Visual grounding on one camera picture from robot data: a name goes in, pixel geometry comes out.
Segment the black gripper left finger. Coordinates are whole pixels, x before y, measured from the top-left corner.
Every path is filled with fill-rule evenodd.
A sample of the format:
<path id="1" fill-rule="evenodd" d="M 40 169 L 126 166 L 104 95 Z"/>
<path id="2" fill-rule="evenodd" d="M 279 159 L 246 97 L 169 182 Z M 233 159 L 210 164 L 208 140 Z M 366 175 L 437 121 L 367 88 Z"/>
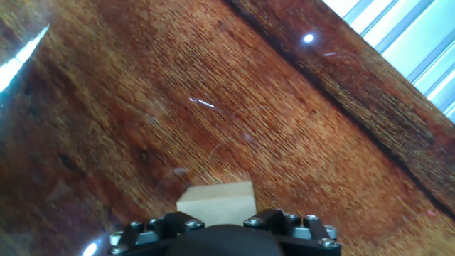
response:
<path id="1" fill-rule="evenodd" d="M 167 213 L 147 222 L 132 221 L 109 236 L 111 256 L 161 256 L 182 235 L 205 227 L 205 223 L 183 212 Z"/>

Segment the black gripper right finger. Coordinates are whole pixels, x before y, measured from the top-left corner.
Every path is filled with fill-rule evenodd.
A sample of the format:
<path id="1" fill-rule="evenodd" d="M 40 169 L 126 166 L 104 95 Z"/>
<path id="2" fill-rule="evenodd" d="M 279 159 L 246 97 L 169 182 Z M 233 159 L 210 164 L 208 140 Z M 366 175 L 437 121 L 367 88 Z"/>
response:
<path id="1" fill-rule="evenodd" d="M 247 218 L 243 226 L 269 233 L 284 256 L 341 256 L 338 231 L 316 215 L 268 209 Z"/>

